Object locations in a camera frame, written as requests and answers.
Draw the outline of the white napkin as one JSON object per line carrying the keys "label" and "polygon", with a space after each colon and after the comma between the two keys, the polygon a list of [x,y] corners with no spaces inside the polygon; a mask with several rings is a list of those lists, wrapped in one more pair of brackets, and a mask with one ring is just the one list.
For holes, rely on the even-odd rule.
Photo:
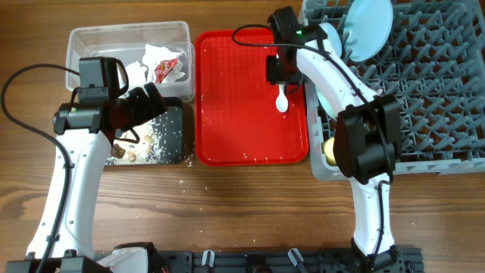
{"label": "white napkin", "polygon": [[144,86],[147,82],[148,68],[141,65],[138,61],[128,64],[122,71],[121,77],[127,89]]}
{"label": "white napkin", "polygon": [[182,71],[183,62],[182,57],[185,55],[183,51],[171,51],[167,47],[158,47],[154,45],[145,45],[145,55],[142,58],[142,63],[148,68],[147,83],[155,83],[155,67],[163,60],[171,60],[177,58],[178,65],[166,76],[162,83],[174,83],[181,80],[186,73]]}

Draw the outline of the white plastic spoon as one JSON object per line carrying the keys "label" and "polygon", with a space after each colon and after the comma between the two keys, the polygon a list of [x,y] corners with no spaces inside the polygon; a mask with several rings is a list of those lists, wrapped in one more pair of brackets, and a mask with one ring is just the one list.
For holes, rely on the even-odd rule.
{"label": "white plastic spoon", "polygon": [[285,87],[285,85],[279,85],[279,93],[275,102],[277,110],[281,113],[287,112],[289,107],[289,101],[285,94]]}

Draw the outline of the red snack wrapper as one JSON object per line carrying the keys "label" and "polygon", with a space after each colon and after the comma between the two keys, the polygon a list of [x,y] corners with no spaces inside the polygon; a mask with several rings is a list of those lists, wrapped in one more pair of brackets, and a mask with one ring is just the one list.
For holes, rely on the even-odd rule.
{"label": "red snack wrapper", "polygon": [[161,61],[154,69],[155,83],[162,83],[166,76],[178,65],[177,58]]}

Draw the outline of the green bowl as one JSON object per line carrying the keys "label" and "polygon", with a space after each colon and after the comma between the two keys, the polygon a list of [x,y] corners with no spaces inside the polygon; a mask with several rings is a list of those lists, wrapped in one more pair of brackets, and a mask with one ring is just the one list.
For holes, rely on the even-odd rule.
{"label": "green bowl", "polygon": [[331,105],[327,101],[327,99],[324,97],[323,93],[317,87],[315,87],[315,92],[317,94],[318,100],[319,100],[323,110],[325,110],[325,112],[327,113],[327,115],[330,118],[335,119],[336,113],[333,111],[333,108],[331,107]]}

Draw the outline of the light blue bowl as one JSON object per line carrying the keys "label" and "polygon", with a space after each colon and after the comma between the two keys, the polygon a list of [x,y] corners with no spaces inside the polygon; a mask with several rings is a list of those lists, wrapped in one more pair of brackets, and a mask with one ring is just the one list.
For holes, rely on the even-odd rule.
{"label": "light blue bowl", "polygon": [[319,24],[319,26],[327,34],[327,39],[330,41],[336,55],[341,57],[343,53],[343,46],[340,40],[340,35],[336,31],[336,28],[329,23],[322,23]]}

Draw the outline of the yellow cup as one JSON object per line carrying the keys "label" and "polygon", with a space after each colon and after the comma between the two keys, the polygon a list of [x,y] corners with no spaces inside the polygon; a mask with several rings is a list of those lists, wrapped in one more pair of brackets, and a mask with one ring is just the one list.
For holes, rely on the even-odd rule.
{"label": "yellow cup", "polygon": [[328,165],[337,166],[335,155],[333,152],[333,146],[334,146],[334,138],[331,137],[330,139],[326,140],[323,143],[322,149]]}

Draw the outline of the light blue plate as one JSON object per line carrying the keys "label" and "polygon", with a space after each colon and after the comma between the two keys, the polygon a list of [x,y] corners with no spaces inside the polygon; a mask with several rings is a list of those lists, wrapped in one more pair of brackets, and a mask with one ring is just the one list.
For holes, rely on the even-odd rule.
{"label": "light blue plate", "polygon": [[344,49],[354,62],[374,57],[389,39],[393,23],[390,0],[354,0],[346,15]]}

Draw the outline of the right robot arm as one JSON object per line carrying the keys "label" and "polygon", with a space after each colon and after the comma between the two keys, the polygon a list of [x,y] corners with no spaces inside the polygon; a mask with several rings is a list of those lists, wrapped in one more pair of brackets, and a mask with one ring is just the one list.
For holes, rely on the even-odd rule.
{"label": "right robot arm", "polygon": [[272,84],[314,84],[326,113],[336,120],[333,158],[349,179],[355,208],[352,246],[374,267],[396,248],[390,230],[390,186],[402,153],[400,104],[367,86],[344,62],[364,61],[383,48],[390,35],[388,1],[356,1],[346,15],[346,41],[330,23],[301,24],[291,7],[268,18],[277,54],[268,59]]}

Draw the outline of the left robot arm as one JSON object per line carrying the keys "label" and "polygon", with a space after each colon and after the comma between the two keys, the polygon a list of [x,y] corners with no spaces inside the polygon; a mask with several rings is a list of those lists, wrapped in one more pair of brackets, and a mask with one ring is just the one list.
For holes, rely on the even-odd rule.
{"label": "left robot arm", "polygon": [[96,261],[92,229],[99,184],[119,133],[133,132],[167,111],[149,83],[121,86],[126,70],[116,58],[80,59],[80,86],[53,117],[53,135],[14,118],[15,124],[45,137],[56,159],[44,212],[24,259],[9,261],[7,272],[166,272],[153,243],[125,243]]}

